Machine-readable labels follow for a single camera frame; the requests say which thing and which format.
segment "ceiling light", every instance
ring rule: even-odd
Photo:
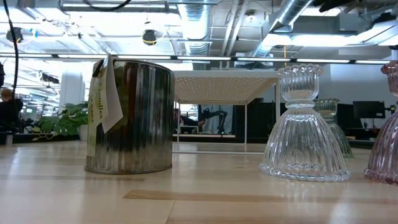
[[[389,63],[388,60],[357,60],[355,63],[357,64],[370,64],[370,65],[384,65]]]
[[[231,57],[178,56],[178,60],[231,60]]]
[[[50,54],[18,54],[19,57],[24,58],[44,58],[52,57]],[[15,57],[14,53],[1,53],[0,57]]]
[[[292,40],[287,35],[280,34],[268,34],[262,41],[262,45],[265,46],[276,46],[276,45],[291,45]]]
[[[290,58],[238,58],[245,62],[289,62]]]
[[[245,16],[247,16],[245,18],[246,22],[255,22],[256,21],[256,11],[253,9],[247,10],[246,13],[244,14]]]
[[[93,4],[94,7],[116,7],[118,4]],[[90,7],[87,4],[64,4],[63,7]],[[164,8],[164,5],[147,5],[144,2],[142,4],[127,4],[124,7],[149,7],[149,8]],[[176,6],[169,6],[170,9],[176,9]]]
[[[297,59],[297,62],[313,62],[313,63],[348,63],[349,60],[334,59]]]
[[[97,58],[102,59],[105,58],[107,55],[85,55],[85,54],[77,54],[77,55],[58,55],[60,58]]]
[[[296,35],[291,45],[305,47],[343,47],[351,44],[349,37],[342,35]]]
[[[141,60],[168,60],[170,56],[157,56],[157,55],[118,55],[121,59],[141,59]]]

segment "table surface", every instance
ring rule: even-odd
[[[174,144],[175,151],[262,152],[262,144]],[[86,143],[0,147],[0,223],[398,223],[398,187],[363,177],[354,150],[343,183],[260,174],[261,155],[174,154],[173,169],[85,172]]]

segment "white table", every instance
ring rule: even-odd
[[[244,143],[248,138],[248,104],[276,84],[275,113],[280,117],[279,83],[275,71],[175,71],[175,101],[181,104],[244,105]]]

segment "wooden table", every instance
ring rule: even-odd
[[[85,142],[0,147],[0,223],[398,223],[398,187],[363,177],[355,149],[343,183],[259,173],[262,156],[174,154],[173,169],[84,171]],[[174,144],[174,151],[261,152],[264,145]]]

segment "clear glass vase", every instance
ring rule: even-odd
[[[278,71],[287,111],[269,137],[260,170],[294,180],[343,181],[350,177],[340,147],[326,121],[312,108],[319,92],[318,65]]]
[[[343,153],[344,158],[353,158],[353,152],[349,146],[348,140],[344,131],[335,123],[335,116],[337,114],[337,103],[338,99],[316,99],[315,111],[318,112],[323,119],[328,123],[329,128],[335,135],[337,143]]]
[[[390,92],[398,97],[398,61],[394,60],[381,68],[388,77]],[[374,142],[369,157],[366,177],[387,184],[398,185],[398,112],[383,124]]]

